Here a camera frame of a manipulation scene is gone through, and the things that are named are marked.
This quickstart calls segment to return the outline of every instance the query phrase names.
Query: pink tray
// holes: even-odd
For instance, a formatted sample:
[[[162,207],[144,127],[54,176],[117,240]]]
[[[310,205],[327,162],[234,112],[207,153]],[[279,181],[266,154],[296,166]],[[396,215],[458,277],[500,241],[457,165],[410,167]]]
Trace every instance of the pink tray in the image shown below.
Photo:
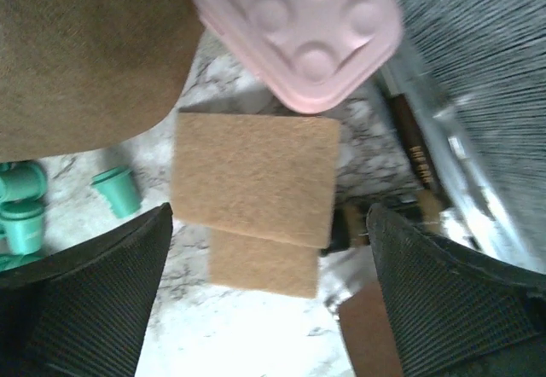
[[[394,0],[194,0],[201,19],[287,107],[338,105],[394,53]]]

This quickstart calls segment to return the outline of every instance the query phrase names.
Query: marble countertop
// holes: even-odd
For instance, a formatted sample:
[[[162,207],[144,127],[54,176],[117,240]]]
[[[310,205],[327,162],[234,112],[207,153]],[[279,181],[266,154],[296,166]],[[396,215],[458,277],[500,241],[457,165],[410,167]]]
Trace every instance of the marble countertop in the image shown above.
[[[184,92],[153,129],[113,148],[43,159],[49,175],[45,245],[56,252],[124,221],[90,187],[96,173],[128,164],[142,211],[169,200],[174,121],[181,107],[214,113],[288,110],[210,33],[201,40]],[[381,123],[365,87],[324,115],[342,123],[337,197],[404,193],[416,188],[404,153]],[[136,375],[353,375],[326,305],[375,277],[368,248],[322,259],[315,300],[242,292],[207,282],[206,229],[174,223],[165,271]]]

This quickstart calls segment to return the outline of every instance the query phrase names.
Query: marble surface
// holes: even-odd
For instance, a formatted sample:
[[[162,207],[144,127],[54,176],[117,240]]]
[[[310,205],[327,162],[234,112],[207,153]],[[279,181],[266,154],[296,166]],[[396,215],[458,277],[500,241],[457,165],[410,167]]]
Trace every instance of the marble surface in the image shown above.
[[[90,179],[129,164],[142,211],[169,200],[174,120],[179,108],[214,113],[290,113],[205,33],[184,92],[171,114],[113,148],[43,159],[49,174],[46,247],[55,252],[119,226]],[[338,201],[416,188],[404,153],[362,87],[325,116],[342,123]],[[175,221],[137,376],[349,376],[351,366],[327,305],[375,277],[363,248],[321,262],[315,300],[242,292],[207,282],[207,230]]]

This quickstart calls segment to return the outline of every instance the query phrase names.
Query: pink muffin tray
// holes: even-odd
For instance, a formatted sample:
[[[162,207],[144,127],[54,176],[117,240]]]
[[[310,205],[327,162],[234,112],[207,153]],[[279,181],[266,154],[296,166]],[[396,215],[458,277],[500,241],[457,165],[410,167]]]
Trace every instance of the pink muffin tray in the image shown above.
[[[289,108],[338,105],[394,53],[394,0],[194,0],[213,30]]]

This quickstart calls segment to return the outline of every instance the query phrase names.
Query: round bump on pink tray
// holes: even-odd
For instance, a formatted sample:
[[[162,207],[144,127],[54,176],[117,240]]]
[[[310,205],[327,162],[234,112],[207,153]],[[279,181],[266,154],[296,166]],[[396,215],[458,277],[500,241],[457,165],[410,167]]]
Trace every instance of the round bump on pink tray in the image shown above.
[[[344,39],[357,48],[368,43],[378,30],[376,6],[369,0],[349,0],[341,10]]]
[[[299,47],[294,65],[303,78],[319,84],[334,75],[338,60],[326,44],[310,42]]]
[[[248,16],[266,37],[273,39],[286,34],[293,18],[287,0],[255,0]]]

